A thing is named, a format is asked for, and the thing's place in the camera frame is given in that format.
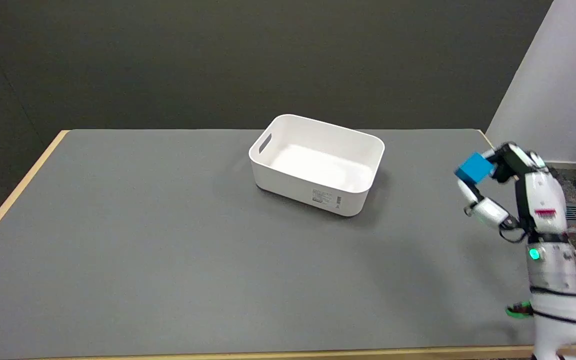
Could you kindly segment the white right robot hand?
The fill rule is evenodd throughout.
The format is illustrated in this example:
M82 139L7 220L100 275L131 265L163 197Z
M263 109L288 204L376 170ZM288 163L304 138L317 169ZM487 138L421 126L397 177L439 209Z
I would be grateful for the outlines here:
M530 244L569 241L562 185L546 162L532 150L505 142L483 153L474 152L454 174L467 202L464 214L496 228L501 236L506 231L521 230L521 237L510 243L517 244L523 239ZM499 184L515 180L516 216L479 191L478 184L487 178Z

